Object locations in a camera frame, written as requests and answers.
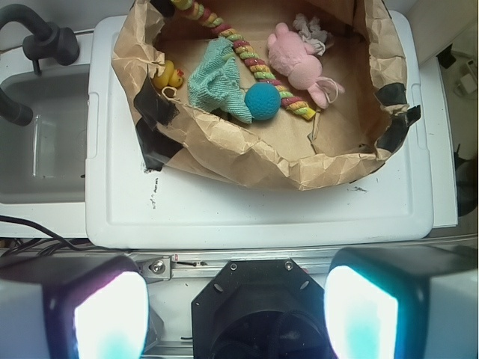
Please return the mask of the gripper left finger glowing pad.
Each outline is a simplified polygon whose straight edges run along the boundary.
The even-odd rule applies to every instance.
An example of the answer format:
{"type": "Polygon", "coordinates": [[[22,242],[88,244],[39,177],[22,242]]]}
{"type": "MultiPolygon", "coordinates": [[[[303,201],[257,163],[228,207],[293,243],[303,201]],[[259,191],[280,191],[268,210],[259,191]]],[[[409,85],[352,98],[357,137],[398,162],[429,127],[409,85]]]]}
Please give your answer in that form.
{"type": "Polygon", "coordinates": [[[140,358],[148,316],[125,255],[1,259],[2,358],[140,358]]]}

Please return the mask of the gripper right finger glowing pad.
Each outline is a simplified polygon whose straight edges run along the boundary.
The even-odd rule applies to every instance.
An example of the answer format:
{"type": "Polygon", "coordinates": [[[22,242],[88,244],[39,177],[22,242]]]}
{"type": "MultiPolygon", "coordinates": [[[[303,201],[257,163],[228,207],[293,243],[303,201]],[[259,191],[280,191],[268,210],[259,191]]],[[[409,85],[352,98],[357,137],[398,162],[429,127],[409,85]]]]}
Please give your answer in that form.
{"type": "Polygon", "coordinates": [[[477,358],[478,250],[343,248],[324,314],[339,358],[477,358]]]}

